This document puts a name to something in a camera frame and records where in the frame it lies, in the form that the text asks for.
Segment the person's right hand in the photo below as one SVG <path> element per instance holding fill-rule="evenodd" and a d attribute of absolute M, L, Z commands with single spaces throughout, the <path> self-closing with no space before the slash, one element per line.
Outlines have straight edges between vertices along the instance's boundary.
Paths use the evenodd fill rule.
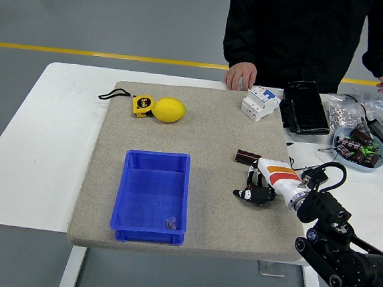
<path fill-rule="evenodd" d="M 255 64 L 249 62 L 231 66 L 224 75 L 224 83 L 228 90 L 250 90 L 257 77 Z"/>

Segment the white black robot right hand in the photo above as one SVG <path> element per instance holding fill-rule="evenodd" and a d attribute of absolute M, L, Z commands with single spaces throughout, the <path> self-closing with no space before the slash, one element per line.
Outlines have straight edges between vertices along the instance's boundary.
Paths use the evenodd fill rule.
<path fill-rule="evenodd" d="M 273 201 L 277 195 L 281 195 L 287 207 L 297 211 L 308 195 L 308 190 L 287 163 L 258 158 L 249 163 L 246 188 L 234 190 L 233 194 L 258 205 Z"/>

